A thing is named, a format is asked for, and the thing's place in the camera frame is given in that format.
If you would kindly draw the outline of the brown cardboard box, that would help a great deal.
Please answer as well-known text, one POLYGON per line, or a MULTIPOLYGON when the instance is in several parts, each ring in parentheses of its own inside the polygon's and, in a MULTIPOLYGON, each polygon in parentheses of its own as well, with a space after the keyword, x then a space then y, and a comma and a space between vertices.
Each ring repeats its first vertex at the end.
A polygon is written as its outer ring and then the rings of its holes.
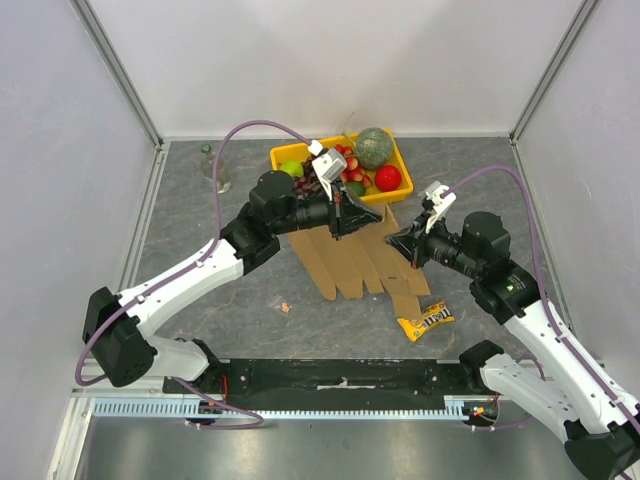
POLYGON ((428 282, 422 271, 385 242, 399 231, 391 206, 377 204, 373 209, 382 215, 380 223, 340 239, 321 226, 290 233, 288 240, 325 299, 386 293, 397 317, 416 320, 422 315, 420 299, 431 294, 428 282))

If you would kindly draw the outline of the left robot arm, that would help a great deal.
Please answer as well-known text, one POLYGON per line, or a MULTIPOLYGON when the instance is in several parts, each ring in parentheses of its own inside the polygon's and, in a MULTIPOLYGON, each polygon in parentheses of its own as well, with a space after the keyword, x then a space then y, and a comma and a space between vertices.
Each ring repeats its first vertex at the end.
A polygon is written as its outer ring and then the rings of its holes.
POLYGON ((291 176, 263 174, 235 219, 177 265, 136 287, 94 292, 83 341, 116 387, 144 376, 179 377, 198 393, 219 382, 210 349, 200 340, 169 340, 159 328, 210 291, 248 275, 280 250, 282 234, 325 226, 335 238, 381 222, 383 216, 352 196, 341 180, 307 199, 295 195, 291 176))

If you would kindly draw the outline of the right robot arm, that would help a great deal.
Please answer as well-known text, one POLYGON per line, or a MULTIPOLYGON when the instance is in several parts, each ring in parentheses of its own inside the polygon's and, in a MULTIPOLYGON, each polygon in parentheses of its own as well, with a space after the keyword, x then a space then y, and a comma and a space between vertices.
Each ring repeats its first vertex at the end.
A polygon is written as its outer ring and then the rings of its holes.
POLYGON ((639 460, 639 401, 598 364, 560 318, 539 284, 510 257, 501 218, 473 212, 461 233, 425 215, 386 237, 411 266, 437 262, 469 278, 476 304, 526 346, 548 379, 527 373, 500 347, 482 341, 461 355, 467 392, 506 396, 546 426, 588 479, 615 479, 639 460))

